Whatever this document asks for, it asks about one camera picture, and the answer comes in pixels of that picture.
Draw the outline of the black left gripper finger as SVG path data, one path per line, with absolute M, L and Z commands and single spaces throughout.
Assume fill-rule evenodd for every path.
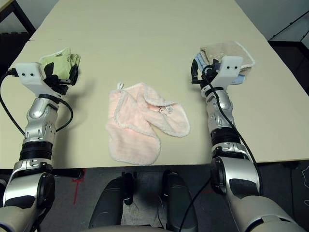
M 75 85 L 78 79 L 78 75 L 79 75 L 79 68 L 77 64 L 74 64 L 69 72 L 69 81 L 70 81 L 70 85 Z
M 49 64 L 47 64 L 44 67 L 44 72 L 47 78 L 51 77 L 53 75 L 53 71 L 54 71 L 54 63 L 51 62 Z

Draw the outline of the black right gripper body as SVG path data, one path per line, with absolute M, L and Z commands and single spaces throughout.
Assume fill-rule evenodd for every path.
M 217 70 L 213 70 L 211 67 L 206 67 L 202 71 L 201 79 L 192 80 L 193 85 L 200 85 L 201 89 L 208 86 L 209 83 L 216 77 L 218 74 Z

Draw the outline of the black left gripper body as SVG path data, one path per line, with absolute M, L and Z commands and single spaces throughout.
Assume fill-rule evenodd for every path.
M 53 74 L 51 77 L 46 78 L 44 82 L 55 92 L 66 95 L 70 85 L 69 79 L 59 79 L 59 77 Z

